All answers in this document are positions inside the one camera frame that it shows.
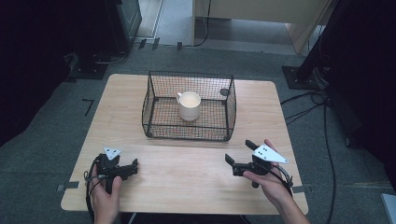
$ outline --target wooden table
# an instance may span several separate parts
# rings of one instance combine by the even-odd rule
[[[294,186],[302,182],[294,159],[288,130],[276,93],[268,81],[235,81],[236,123],[229,142],[151,139],[141,124],[147,76],[112,75],[96,110],[91,128],[78,156],[70,181],[78,189],[67,189],[62,208],[87,210],[83,173],[104,147],[122,150],[120,165],[139,160],[139,171],[122,182],[122,212],[274,215],[275,207],[261,189],[233,176],[224,160],[227,153],[235,162],[251,161],[252,151],[245,140],[261,144],[271,140],[290,163],[282,165],[293,176]],[[304,193],[294,200],[304,213],[308,206]]]
[[[319,24],[326,24],[332,13],[332,0],[212,0],[210,18],[285,23],[290,40],[300,53]],[[195,17],[207,17],[209,0],[192,5],[192,43]]]

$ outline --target black tape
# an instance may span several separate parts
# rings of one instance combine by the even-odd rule
[[[307,193],[307,192],[312,192],[312,189],[309,185],[303,185],[303,186],[297,186],[297,187],[292,187],[293,193]]]
[[[177,42],[177,51],[183,49],[183,44],[181,42]]]
[[[143,47],[145,47],[146,41],[148,41],[146,38],[142,39],[142,41],[140,41],[139,49],[142,49]]]
[[[155,38],[154,39],[154,44],[152,45],[152,50],[155,50],[158,48],[158,44],[160,43],[160,38]]]
[[[90,105],[88,106],[88,109],[87,109],[87,111],[85,112],[85,115],[84,115],[85,117],[87,117],[88,113],[90,113],[90,110],[91,110],[91,108],[92,108],[92,105],[93,105],[94,100],[82,99],[82,101],[88,101],[88,102],[90,102]]]
[[[79,181],[67,182],[63,185],[58,185],[56,191],[65,191],[66,189],[78,189]]]

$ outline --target table top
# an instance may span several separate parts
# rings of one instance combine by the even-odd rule
[[[227,153],[235,162],[250,162],[246,139],[256,145],[269,139],[289,160],[281,165],[293,176],[294,186],[302,185],[273,82],[235,80],[236,122],[228,142],[147,138],[141,123],[147,82],[148,76],[110,76],[70,177],[79,187],[65,191],[64,210],[87,210],[83,174],[104,147],[122,151],[121,166],[139,161],[138,174],[122,182],[121,212],[278,214],[262,190],[233,176],[224,160]],[[305,194],[294,193],[293,198],[306,214]]]

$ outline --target human hand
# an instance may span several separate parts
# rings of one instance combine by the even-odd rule
[[[92,176],[97,176],[96,164],[93,166]],[[105,180],[94,178],[90,183],[92,191],[92,207],[95,224],[113,223],[120,210],[120,187],[122,179],[116,176],[113,181],[111,194],[105,189]]]
[[[276,151],[272,143],[268,140],[264,140],[265,145]],[[278,166],[277,162],[271,162],[273,166]],[[282,176],[280,171],[273,167],[271,169],[278,176]],[[293,200],[289,192],[283,187],[282,183],[271,173],[266,175],[256,175],[250,171],[243,173],[244,177],[260,184],[262,186],[262,192],[268,200],[276,207],[279,214],[287,224],[303,224],[308,223],[309,220],[306,218],[300,207]]]
[[[265,139],[264,143],[265,145],[276,151],[276,149],[268,139]],[[277,162],[271,162],[271,164],[273,166],[278,166]],[[273,167],[271,171],[278,176],[282,176],[280,171],[275,167]],[[256,175],[250,171],[245,171],[243,175],[245,178],[260,184],[262,186],[262,191],[264,192],[265,196],[274,205],[278,203],[279,199],[284,197],[290,197],[290,194],[285,189],[285,187],[283,187],[280,180],[270,173],[268,173],[267,175]]]

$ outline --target person's left hand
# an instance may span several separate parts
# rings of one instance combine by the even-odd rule
[[[97,176],[96,164],[93,166],[92,176]],[[92,208],[94,223],[113,223],[120,210],[120,188],[122,179],[117,176],[113,181],[111,195],[105,190],[105,180],[94,178],[90,184],[92,190]]]

